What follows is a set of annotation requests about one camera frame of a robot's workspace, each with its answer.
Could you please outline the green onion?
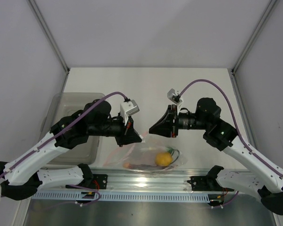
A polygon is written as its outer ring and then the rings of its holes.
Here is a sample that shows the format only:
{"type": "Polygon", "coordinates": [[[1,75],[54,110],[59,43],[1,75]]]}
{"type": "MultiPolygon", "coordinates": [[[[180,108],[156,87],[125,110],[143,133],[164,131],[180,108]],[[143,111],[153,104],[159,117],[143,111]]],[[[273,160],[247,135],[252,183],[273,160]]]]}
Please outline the green onion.
{"type": "Polygon", "coordinates": [[[171,163],[168,165],[168,168],[175,168],[178,166],[178,159],[180,157],[180,151],[178,149],[175,148],[168,148],[167,151],[169,154],[171,154],[172,157],[172,161],[171,163]]]}

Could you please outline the clear zip top bag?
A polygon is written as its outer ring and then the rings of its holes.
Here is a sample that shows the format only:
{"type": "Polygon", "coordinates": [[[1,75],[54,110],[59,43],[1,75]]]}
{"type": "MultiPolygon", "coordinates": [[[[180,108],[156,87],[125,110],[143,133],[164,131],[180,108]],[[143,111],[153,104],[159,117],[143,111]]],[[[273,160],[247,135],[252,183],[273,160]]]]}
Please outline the clear zip top bag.
{"type": "MultiPolygon", "coordinates": [[[[112,151],[105,160],[103,166],[114,169],[120,168],[123,170],[129,170],[123,168],[123,164],[125,162],[129,162],[131,164],[147,164],[157,166],[157,164],[155,163],[156,155],[160,152],[167,152],[168,148],[178,149],[177,147],[167,142],[166,138],[160,138],[156,135],[150,135],[148,133],[145,133],[144,135],[142,135],[142,141],[140,143],[124,145],[112,151]]],[[[168,168],[166,166],[165,169],[157,171],[129,171],[145,173],[160,173],[164,171],[172,171],[185,165],[187,161],[188,160],[186,156],[180,151],[180,157],[177,162],[178,166],[175,168],[168,168]]]]}

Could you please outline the orange papaya slice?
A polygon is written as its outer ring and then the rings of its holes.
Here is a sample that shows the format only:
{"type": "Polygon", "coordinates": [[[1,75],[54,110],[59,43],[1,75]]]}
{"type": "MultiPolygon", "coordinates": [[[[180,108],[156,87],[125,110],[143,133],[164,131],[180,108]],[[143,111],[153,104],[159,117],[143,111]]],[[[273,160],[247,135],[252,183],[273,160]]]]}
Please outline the orange papaya slice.
{"type": "Polygon", "coordinates": [[[125,162],[123,164],[123,168],[127,170],[139,170],[139,171],[157,171],[157,170],[165,169],[165,167],[163,166],[153,166],[147,164],[131,164],[129,162],[125,162]]]}

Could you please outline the yellow lemon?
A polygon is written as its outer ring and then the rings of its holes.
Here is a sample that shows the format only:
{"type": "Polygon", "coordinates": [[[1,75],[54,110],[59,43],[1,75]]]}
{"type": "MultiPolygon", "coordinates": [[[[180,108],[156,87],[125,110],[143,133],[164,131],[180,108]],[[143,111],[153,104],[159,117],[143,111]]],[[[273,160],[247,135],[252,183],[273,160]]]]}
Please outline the yellow lemon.
{"type": "Polygon", "coordinates": [[[169,152],[160,152],[155,157],[155,163],[158,166],[166,167],[173,161],[172,155],[169,152]]]}

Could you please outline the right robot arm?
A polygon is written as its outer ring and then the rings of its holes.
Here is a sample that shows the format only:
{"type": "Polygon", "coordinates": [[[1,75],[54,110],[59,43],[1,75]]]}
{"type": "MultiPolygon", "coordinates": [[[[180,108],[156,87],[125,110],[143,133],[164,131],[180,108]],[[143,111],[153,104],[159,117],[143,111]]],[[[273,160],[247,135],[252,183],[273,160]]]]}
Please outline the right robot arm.
{"type": "Polygon", "coordinates": [[[177,105],[169,105],[149,133],[175,138],[181,129],[204,130],[207,144],[233,157],[253,174],[250,178],[214,166],[207,174],[207,187],[243,192],[261,201],[271,212],[283,215],[283,169],[247,143],[236,128],[220,118],[220,113],[221,108],[208,97],[197,102],[194,113],[180,113],[177,105]]]}

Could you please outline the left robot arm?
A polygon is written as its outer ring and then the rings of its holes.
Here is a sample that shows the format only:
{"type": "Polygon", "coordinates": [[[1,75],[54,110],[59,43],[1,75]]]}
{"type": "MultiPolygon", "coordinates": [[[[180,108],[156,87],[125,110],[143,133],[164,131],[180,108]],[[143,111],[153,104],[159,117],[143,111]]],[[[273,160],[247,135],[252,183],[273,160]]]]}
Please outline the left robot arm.
{"type": "Polygon", "coordinates": [[[56,157],[85,144],[89,137],[114,137],[118,146],[141,142],[133,127],[132,115],[139,111],[134,100],[126,99],[112,117],[111,105],[101,99],[87,103],[82,110],[61,118],[29,151],[11,162],[0,161],[0,197],[20,201],[41,189],[92,188],[94,175],[86,163],[68,169],[43,167],[56,157]]]}

